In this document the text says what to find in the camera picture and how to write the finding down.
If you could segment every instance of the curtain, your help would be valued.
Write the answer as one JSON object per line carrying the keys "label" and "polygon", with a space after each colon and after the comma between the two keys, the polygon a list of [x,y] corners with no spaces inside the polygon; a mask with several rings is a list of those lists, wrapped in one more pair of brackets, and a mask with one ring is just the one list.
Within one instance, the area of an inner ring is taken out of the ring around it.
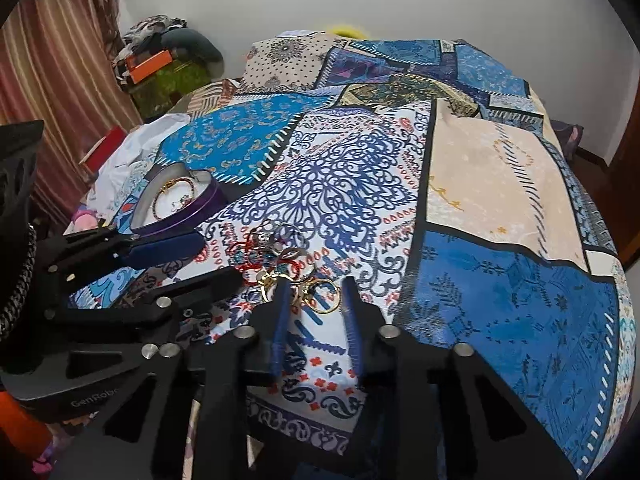
{"label": "curtain", "polygon": [[78,162],[142,120],[114,78],[118,0],[20,0],[0,31],[0,124],[43,119],[35,203],[63,226],[88,190]]}

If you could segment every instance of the orange object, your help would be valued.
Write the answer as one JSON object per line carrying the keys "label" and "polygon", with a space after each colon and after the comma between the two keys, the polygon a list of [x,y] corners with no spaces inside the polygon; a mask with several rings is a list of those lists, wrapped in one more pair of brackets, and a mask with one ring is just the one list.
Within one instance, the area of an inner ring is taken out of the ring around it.
{"label": "orange object", "polygon": [[0,393],[0,428],[23,455],[35,460],[51,441],[51,433],[25,412],[7,392]]}
{"label": "orange object", "polygon": [[135,68],[129,69],[129,75],[131,76],[131,80],[135,84],[137,84],[140,81],[142,81],[145,77],[150,76],[157,70],[160,70],[163,66],[168,65],[173,60],[174,58],[171,57],[171,53],[168,50],[163,50],[162,52],[158,52],[154,56],[151,56],[149,59],[144,60]]}

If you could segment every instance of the orange box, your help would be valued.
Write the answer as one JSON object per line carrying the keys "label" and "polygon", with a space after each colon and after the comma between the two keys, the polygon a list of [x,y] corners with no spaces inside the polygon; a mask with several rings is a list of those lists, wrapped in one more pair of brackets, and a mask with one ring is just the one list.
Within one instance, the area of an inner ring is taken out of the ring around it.
{"label": "orange box", "polygon": [[158,52],[154,56],[140,63],[137,67],[129,69],[129,75],[134,84],[138,84],[145,77],[152,75],[157,70],[160,70],[163,66],[168,65],[174,60],[171,57],[171,53],[168,50]]}

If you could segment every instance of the green fabric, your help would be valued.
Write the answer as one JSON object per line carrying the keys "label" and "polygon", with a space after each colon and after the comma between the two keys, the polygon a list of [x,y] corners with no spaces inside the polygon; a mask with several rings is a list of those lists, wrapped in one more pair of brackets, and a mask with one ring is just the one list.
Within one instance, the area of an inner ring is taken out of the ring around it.
{"label": "green fabric", "polygon": [[199,64],[178,59],[129,90],[143,119],[167,113],[183,96],[211,82]]}

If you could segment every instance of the bed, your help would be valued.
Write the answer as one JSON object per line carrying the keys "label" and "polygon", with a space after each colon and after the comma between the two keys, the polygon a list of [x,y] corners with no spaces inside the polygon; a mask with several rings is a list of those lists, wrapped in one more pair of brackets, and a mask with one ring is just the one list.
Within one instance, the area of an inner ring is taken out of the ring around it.
{"label": "bed", "polygon": [[[354,276],[387,322],[423,343],[471,343],[578,476],[601,462],[625,419],[635,320],[609,233],[526,81],[462,40],[294,31],[255,43],[239,82],[183,105],[189,115],[125,157],[116,184],[100,172],[84,208],[130,232],[141,193],[176,162],[211,172],[230,203],[198,227],[196,258],[120,269],[74,307],[127,308],[236,265],[247,232],[286,222],[308,266]],[[259,303],[246,286],[187,317],[178,342],[215,344]],[[282,376],[247,391],[255,422],[338,454],[365,402],[340,311],[308,308],[290,316]]]}

